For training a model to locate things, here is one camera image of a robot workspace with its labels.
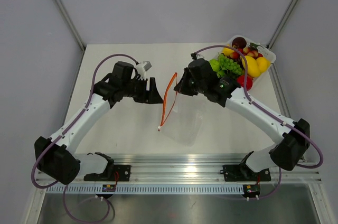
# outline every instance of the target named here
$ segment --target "yellow lemon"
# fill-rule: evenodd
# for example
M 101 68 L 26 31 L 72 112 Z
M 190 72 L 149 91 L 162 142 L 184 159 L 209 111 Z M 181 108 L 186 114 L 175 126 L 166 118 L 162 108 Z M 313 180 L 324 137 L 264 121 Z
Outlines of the yellow lemon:
M 229 57 L 231 54 L 234 53 L 234 51 L 229 48 L 223 48 L 222 53 L 224 53 L 225 56 Z
M 267 60 L 266 58 L 263 58 L 263 57 L 256 59 L 256 62 L 258 64 L 258 68 L 259 68 L 260 72 L 265 72 L 266 70 L 268 70 L 268 68 L 271 64 L 269 60 Z

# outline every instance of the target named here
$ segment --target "yellow fruit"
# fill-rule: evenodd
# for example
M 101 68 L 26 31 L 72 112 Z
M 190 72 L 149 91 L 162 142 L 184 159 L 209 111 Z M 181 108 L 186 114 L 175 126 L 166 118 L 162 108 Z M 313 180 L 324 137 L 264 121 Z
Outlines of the yellow fruit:
M 233 54 L 234 51 L 232 49 L 229 48 L 223 48 L 222 53 L 224 53 L 225 56 L 229 57 L 230 54 Z
M 256 59 L 256 62 L 257 62 L 258 69 L 260 72 L 265 72 L 266 70 L 268 70 L 271 64 L 269 60 L 263 57 Z
M 259 77 L 260 76 L 260 70 L 258 68 L 258 64 L 256 62 L 256 60 L 253 57 L 250 56 L 245 56 L 247 62 L 248 62 L 248 75 L 250 75 L 251 77 Z M 245 62 L 244 59 L 242 59 L 242 64 L 243 67 L 245 68 Z

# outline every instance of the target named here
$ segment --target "white plastic basket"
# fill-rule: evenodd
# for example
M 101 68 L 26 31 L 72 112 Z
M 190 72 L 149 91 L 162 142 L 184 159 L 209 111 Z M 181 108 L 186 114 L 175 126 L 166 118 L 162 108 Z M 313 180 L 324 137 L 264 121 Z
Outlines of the white plastic basket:
M 261 45 L 260 43 L 254 42 L 253 40 L 251 40 L 249 38 L 246 38 L 245 36 L 242 36 L 242 35 L 235 35 L 235 36 L 233 36 L 230 40 L 227 41 L 227 45 L 231 46 L 232 41 L 235 38 L 239 38 L 239 37 L 244 38 L 247 41 L 247 46 L 246 47 L 249 47 L 250 43 Z M 276 61 L 276 55 L 272 51 L 268 50 L 267 48 L 264 48 L 262 46 L 258 46 L 257 50 L 258 50 L 259 53 L 261 53 L 263 55 L 264 58 L 266 58 L 267 60 L 269 60 L 271 62 L 271 64 L 273 64 Z M 268 73 L 268 70 L 266 70 L 264 73 L 262 73 L 259 77 L 253 79 L 253 85 L 252 85 L 252 87 L 254 87 L 257 84 L 256 82 L 259 80 L 259 78 L 262 77 L 263 74 Z

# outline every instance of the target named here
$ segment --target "wire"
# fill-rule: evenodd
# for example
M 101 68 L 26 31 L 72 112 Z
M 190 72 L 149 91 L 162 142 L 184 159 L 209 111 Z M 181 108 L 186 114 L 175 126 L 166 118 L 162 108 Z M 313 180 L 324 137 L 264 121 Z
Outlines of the wire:
M 166 107 L 166 103 L 167 103 L 167 95 L 168 95 L 168 91 L 171 87 L 171 85 L 173 84 L 174 80 L 176 79 L 176 85 L 177 85 L 177 72 L 174 73 L 174 75 L 172 76 L 166 90 L 165 90 L 165 94 L 164 94 L 164 98 L 163 98 L 163 104 L 162 104 L 162 118 L 161 118 L 161 123 L 158 127 L 158 131 L 161 130 L 161 127 L 164 125 L 164 123 L 167 121 L 168 119 L 168 116 L 170 115 L 171 111 L 173 110 L 174 106 L 175 106 L 175 103 L 176 103 L 176 98 L 177 98 L 177 91 L 175 91 L 175 99 L 174 99 L 174 103 L 172 104 L 169 112 L 168 112 L 168 115 L 164 118 L 165 116 L 165 107 Z
M 232 49 L 233 51 L 237 52 L 244 60 L 245 63 L 245 68 L 248 68 L 248 62 L 247 59 L 245 58 L 245 56 L 243 55 L 242 52 L 240 52 L 239 50 L 227 46 L 227 45 L 212 45 L 212 46 L 208 46 L 205 48 L 202 48 L 198 51 L 196 51 L 195 53 L 198 54 L 202 51 L 208 50 L 208 49 L 212 49 L 212 48 L 228 48 L 228 49 Z M 300 136 L 302 136 L 304 139 L 306 139 L 318 152 L 318 155 L 320 157 L 320 160 L 317 164 L 315 165 L 302 165 L 302 164 L 296 164 L 299 167 L 303 167 L 305 169 L 316 169 L 318 167 L 320 167 L 323 162 L 324 162 L 324 156 L 322 151 L 320 150 L 320 148 L 316 145 L 316 143 L 314 143 L 314 141 L 312 141 L 308 136 L 306 136 L 304 133 L 302 133 L 300 130 L 296 129 L 294 126 L 289 125 L 288 123 L 284 123 L 283 120 L 281 120 L 280 118 L 276 117 L 274 114 L 272 114 L 271 112 L 269 112 L 268 110 L 266 110 L 265 108 L 263 108 L 262 106 L 260 106 L 258 103 L 252 101 L 251 97 L 248 94 L 248 90 L 247 90 L 247 79 L 248 79 L 248 70 L 245 70 L 245 74 L 244 74 L 244 94 L 247 97 L 247 99 L 249 100 L 249 102 L 251 102 L 253 105 L 255 105 L 258 109 L 260 109 L 261 111 L 263 111 L 265 114 L 267 114 L 268 116 L 270 116 L 271 118 L 273 118 L 274 120 L 278 121 L 279 123 L 285 125 L 286 127 L 290 128 L 291 130 L 293 130 L 294 132 L 298 133 Z
M 258 198 L 249 198 L 249 200 L 266 199 L 266 198 L 268 198 L 268 197 L 274 195 L 274 194 L 277 192 L 277 190 L 278 190 L 279 187 L 280 187 L 280 183 L 281 183 L 281 168 L 278 167 L 278 169 L 279 169 L 279 178 L 278 178 L 278 182 L 277 182 L 276 187 L 275 187 L 270 193 L 268 193 L 268 194 L 266 194 L 266 195 L 264 195 L 264 196 L 262 196 L 262 197 L 258 197 Z M 231 199 L 231 200 L 248 200 L 247 198 L 228 198 L 228 197 L 225 197 L 225 198 L 224 198 L 224 197 L 221 197 L 221 198 L 222 198 L 222 199 Z
M 101 219 L 99 219 L 99 220 L 97 220 L 97 221 L 85 221 L 85 220 L 80 220 L 80 219 L 76 218 L 75 216 L 73 216 L 73 215 L 71 214 L 71 212 L 70 212 L 70 210 L 68 209 L 68 207 L 67 207 L 67 205 L 66 205 L 66 202 L 65 202 L 65 193 L 66 193 L 67 189 L 68 189 L 68 184 L 64 187 L 62 201 L 63 201 L 63 207 L 64 207 L 64 209 L 65 209 L 65 212 L 68 214 L 68 216 L 69 216 L 72 220 L 74 220 L 74 221 L 76 221 L 76 222 L 79 222 L 79 223 L 101 223 L 101 222 L 103 222 L 103 221 L 108 217 L 109 212 L 110 212 L 110 207 L 112 208 L 112 210 L 113 210 L 113 212 L 114 212 L 114 215 L 115 215 L 115 210 L 114 210 L 114 207 L 113 207 L 112 203 L 111 203 L 109 200 L 107 200 L 107 199 L 101 197 L 101 200 L 104 200 L 105 203 L 107 204 L 107 207 L 108 207 L 106 214 L 105 214 Z M 88 200 L 91 200 L 91 199 L 96 199 L 96 197 L 90 197 L 90 198 L 87 198 L 87 199 L 81 201 L 78 205 L 83 204 L 84 202 L 86 202 L 86 201 L 88 201 Z
M 258 185 L 260 182 L 260 175 L 257 176 L 257 183 L 255 185 Z
M 94 91 L 94 84 L 95 84 L 95 77 L 96 77 L 96 74 L 100 68 L 100 66 L 106 62 L 108 59 L 110 58 L 114 58 L 114 57 L 126 57 L 126 58 L 129 58 L 131 60 L 133 60 L 136 64 L 139 64 L 137 62 L 137 60 L 135 60 L 133 57 L 129 56 L 129 55 L 125 55 L 125 54 L 113 54 L 113 55 L 109 55 L 107 56 L 106 58 L 104 58 L 95 68 L 94 70 L 94 73 L 93 73 L 93 77 L 92 77 L 92 80 L 91 80 L 91 87 L 90 87 L 90 94 L 89 94 L 89 97 L 88 97 L 88 100 L 84 106 L 84 108 L 80 111 L 80 113 L 76 116 L 76 118 L 66 127 L 66 129 L 61 133 L 61 135 L 59 135 L 51 144 L 49 144 L 46 149 L 40 154 L 40 156 L 36 159 L 34 165 L 33 165 L 33 168 L 32 168 L 32 171 L 31 171 L 31 181 L 33 183 L 33 185 L 35 187 L 37 187 L 38 189 L 47 189 L 53 185 L 55 185 L 56 183 L 58 183 L 58 181 L 54 181 L 52 182 L 51 184 L 48 184 L 48 185 L 39 185 L 36 181 L 35 181 L 35 170 L 38 166 L 38 164 L 40 163 L 40 161 L 42 160 L 42 158 L 45 156 L 45 154 L 63 137 L 63 135 L 65 133 L 67 133 L 72 127 L 73 125 L 80 119 L 80 117 L 83 115 L 83 113 L 87 110 L 89 104 L 90 104 L 90 101 L 91 101 L 91 98 L 92 98 L 92 95 L 93 95 L 93 91 Z

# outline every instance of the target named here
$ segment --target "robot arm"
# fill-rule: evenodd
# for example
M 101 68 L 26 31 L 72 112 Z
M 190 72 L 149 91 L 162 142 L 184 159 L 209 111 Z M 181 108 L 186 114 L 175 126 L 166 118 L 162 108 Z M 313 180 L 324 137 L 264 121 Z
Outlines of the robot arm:
M 85 103 L 48 139 L 39 137 L 36 140 L 34 144 L 36 159 L 52 142 L 57 141 L 42 157 L 37 168 L 63 184 L 69 184 L 77 175 L 102 173 L 109 162 L 107 156 L 88 155 L 83 160 L 77 160 L 73 155 L 96 121 L 123 97 L 132 97 L 135 102 L 144 104 L 163 103 L 156 88 L 155 78 L 150 78 L 149 81 L 145 79 L 145 73 L 150 67 L 150 62 L 139 63 L 135 68 L 129 63 L 117 62 L 112 73 L 94 85 L 89 105 Z
M 194 96 L 204 94 L 209 101 L 227 107 L 262 129 L 274 142 L 271 146 L 257 152 L 249 153 L 240 164 L 243 177 L 263 169 L 279 166 L 285 170 L 292 170 L 309 147 L 309 143 L 300 135 L 294 133 L 284 124 L 277 123 L 269 115 L 249 101 L 243 88 L 233 79 L 225 76 L 218 79 L 208 61 L 203 58 L 193 60 L 187 68 L 179 84 L 174 88 L 181 94 Z M 309 135 L 309 124 L 301 119 L 298 122 L 282 116 L 264 104 L 255 100 L 269 113 L 279 117 L 287 124 L 294 126 Z

